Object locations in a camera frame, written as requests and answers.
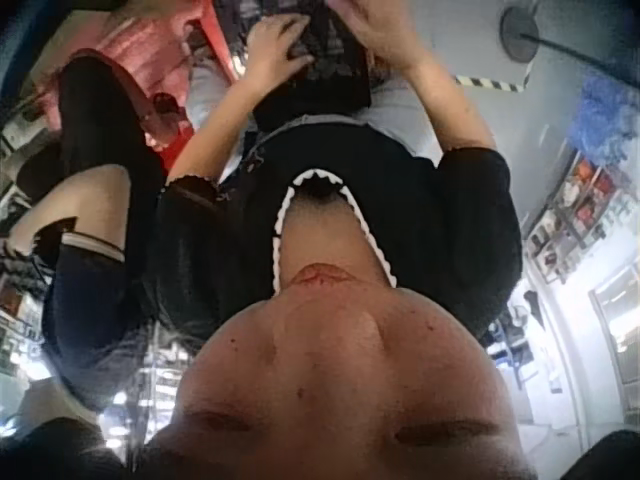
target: display rack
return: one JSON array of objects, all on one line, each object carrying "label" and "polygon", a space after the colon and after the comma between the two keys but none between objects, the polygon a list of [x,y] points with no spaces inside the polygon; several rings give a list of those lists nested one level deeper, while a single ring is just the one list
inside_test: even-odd
[{"label": "display rack", "polygon": [[594,245],[607,237],[610,214],[635,210],[633,181],[618,166],[597,166],[579,150],[526,241],[526,254],[547,283],[565,283]]}]

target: eyebrow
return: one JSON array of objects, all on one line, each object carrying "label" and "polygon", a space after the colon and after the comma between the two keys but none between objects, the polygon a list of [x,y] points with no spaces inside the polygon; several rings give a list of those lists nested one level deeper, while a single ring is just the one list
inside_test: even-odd
[{"label": "eyebrow", "polygon": [[446,446],[477,437],[496,436],[500,431],[501,428],[494,423],[458,420],[405,427],[396,434],[395,438],[405,446],[433,447]]}]

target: blue object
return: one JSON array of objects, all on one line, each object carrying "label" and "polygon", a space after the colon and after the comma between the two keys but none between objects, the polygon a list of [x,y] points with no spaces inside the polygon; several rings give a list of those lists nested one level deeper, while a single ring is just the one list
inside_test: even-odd
[{"label": "blue object", "polygon": [[582,88],[578,112],[569,128],[569,142],[596,166],[627,161],[625,147],[638,136],[637,94],[600,73],[590,74]]}]

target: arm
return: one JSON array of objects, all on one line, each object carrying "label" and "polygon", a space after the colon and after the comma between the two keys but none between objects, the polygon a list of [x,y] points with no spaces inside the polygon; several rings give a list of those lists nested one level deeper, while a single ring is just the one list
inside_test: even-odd
[{"label": "arm", "polygon": [[327,0],[360,42],[388,61],[416,90],[444,152],[495,149],[491,132],[451,75],[426,50],[405,0]]},{"label": "arm", "polygon": [[117,165],[78,173],[59,184],[20,219],[11,230],[9,245],[28,255],[42,228],[58,220],[76,218],[76,233],[124,250],[130,188],[129,174]]},{"label": "arm", "polygon": [[291,46],[308,24],[307,16],[275,15],[252,29],[245,76],[187,144],[169,172],[168,183],[185,175],[220,179],[249,114],[272,90],[313,61],[310,56],[288,59]]},{"label": "arm", "polygon": [[238,136],[260,100],[245,81],[240,80],[233,85],[204,127],[180,153],[167,182],[171,183],[185,175],[218,181],[231,158]]},{"label": "arm", "polygon": [[443,152],[464,147],[496,148],[478,110],[431,52],[425,50],[420,63],[405,70],[404,75],[427,111]]}]

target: hand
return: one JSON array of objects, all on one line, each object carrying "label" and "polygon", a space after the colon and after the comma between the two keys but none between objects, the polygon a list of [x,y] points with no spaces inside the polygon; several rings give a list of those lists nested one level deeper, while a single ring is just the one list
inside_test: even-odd
[{"label": "hand", "polygon": [[417,66],[425,48],[406,0],[326,0],[365,47],[402,72]]},{"label": "hand", "polygon": [[313,63],[310,55],[288,57],[309,21],[306,15],[274,15],[263,18],[249,33],[249,59],[242,81],[261,98]]}]

